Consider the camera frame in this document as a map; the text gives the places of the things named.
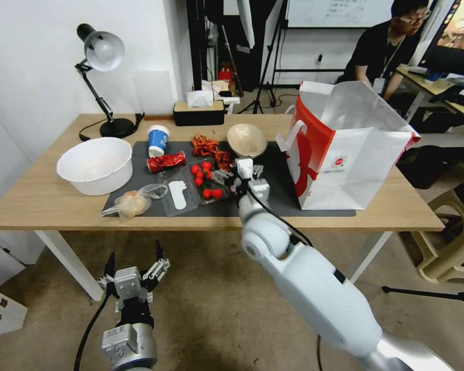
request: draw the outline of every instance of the blue paper cup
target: blue paper cup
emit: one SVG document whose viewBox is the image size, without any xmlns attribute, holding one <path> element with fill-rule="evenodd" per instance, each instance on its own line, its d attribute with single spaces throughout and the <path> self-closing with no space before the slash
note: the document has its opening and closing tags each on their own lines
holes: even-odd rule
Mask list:
<svg viewBox="0 0 464 371">
<path fill-rule="evenodd" d="M 163 156 L 169 141 L 169 130 L 161 125 L 153 125 L 148 129 L 148 155 Z"/>
</svg>

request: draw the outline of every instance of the chair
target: chair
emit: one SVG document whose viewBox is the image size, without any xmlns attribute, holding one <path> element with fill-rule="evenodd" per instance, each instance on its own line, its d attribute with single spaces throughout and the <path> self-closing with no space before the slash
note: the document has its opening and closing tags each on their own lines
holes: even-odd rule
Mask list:
<svg viewBox="0 0 464 371">
<path fill-rule="evenodd" d="M 464 266 L 462 266 L 464 264 L 464 184 L 429 203 L 433 211 L 444 205 L 453 207 L 460 215 L 459 218 L 456 215 L 437 213 L 439 218 L 449 221 L 446 231 L 455 237 L 452 242 L 437 250 L 424 232 L 412 233 L 423 254 L 423 262 L 418 266 L 418 272 L 421 277 L 430 282 L 445 282 L 452 278 L 464 279 Z M 454 229 L 458 224 L 462 224 L 462 232 L 454 235 Z"/>
</svg>

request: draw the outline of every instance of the lamp base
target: lamp base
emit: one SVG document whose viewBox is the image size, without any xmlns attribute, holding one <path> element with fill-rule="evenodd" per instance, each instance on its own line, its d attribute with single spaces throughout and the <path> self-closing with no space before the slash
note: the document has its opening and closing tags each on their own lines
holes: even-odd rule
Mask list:
<svg viewBox="0 0 464 371">
<path fill-rule="evenodd" d="M 102 137 L 125 138 L 134 133 L 134 123 L 129 119 L 113 119 L 113 123 L 106 122 L 100 128 Z"/>
</svg>

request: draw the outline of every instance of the lanyard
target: lanyard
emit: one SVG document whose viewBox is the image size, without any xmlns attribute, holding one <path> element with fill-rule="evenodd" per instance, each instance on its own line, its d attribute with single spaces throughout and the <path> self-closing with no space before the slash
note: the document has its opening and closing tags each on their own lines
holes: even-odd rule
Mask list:
<svg viewBox="0 0 464 371">
<path fill-rule="evenodd" d="M 383 64 L 384 64 L 384 67 L 383 67 L 383 71 L 382 71 L 382 74 L 380 75 L 380 78 L 383 78 L 383 76 L 385 75 L 385 72 L 387 71 L 387 68 L 388 66 L 390 65 L 390 63 L 392 62 L 393 60 L 393 57 L 395 57 L 395 55 L 397 54 L 397 52 L 399 51 L 399 48 L 401 47 L 401 45 L 404 43 L 404 40 L 405 40 L 405 36 L 404 38 L 400 41 L 400 43 L 397 45 L 397 49 L 395 49 L 395 51 L 393 52 L 392 56 L 390 57 L 390 59 L 388 60 L 387 62 L 387 53 L 385 52 L 385 59 L 383 61 Z M 387 41 L 389 41 L 390 39 L 390 28 L 388 29 L 388 36 L 387 36 Z"/>
</svg>

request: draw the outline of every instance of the person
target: person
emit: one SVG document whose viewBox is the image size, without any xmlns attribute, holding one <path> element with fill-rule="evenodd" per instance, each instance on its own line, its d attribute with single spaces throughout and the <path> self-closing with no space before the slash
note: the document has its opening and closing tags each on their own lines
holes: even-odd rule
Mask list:
<svg viewBox="0 0 464 371">
<path fill-rule="evenodd" d="M 420 42 L 420 28 L 430 15 L 428 0 L 395 0 L 392 19 L 366 30 L 340 78 L 359 80 L 389 100 L 402 82 L 394 73 L 408 64 Z"/>
</svg>

